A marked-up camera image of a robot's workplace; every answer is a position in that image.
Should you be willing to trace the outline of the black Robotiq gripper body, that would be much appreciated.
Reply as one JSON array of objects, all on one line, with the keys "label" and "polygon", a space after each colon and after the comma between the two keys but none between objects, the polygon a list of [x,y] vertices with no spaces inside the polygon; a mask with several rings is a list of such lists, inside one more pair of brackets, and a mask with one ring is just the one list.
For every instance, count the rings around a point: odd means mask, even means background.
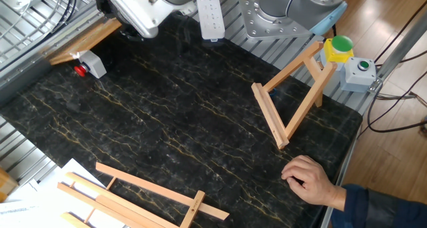
[{"label": "black Robotiq gripper body", "polygon": [[117,18],[117,9],[111,0],[95,0],[97,9],[107,18]]}]

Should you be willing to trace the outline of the person's right hand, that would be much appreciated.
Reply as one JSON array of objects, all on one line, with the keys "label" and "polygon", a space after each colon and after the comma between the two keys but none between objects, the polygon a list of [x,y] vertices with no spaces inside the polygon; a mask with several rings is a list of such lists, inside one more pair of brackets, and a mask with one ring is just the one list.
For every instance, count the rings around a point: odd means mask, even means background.
[{"label": "person's right hand", "polygon": [[299,155],[284,166],[281,178],[303,201],[344,211],[346,190],[333,185],[322,166],[307,155]]}]

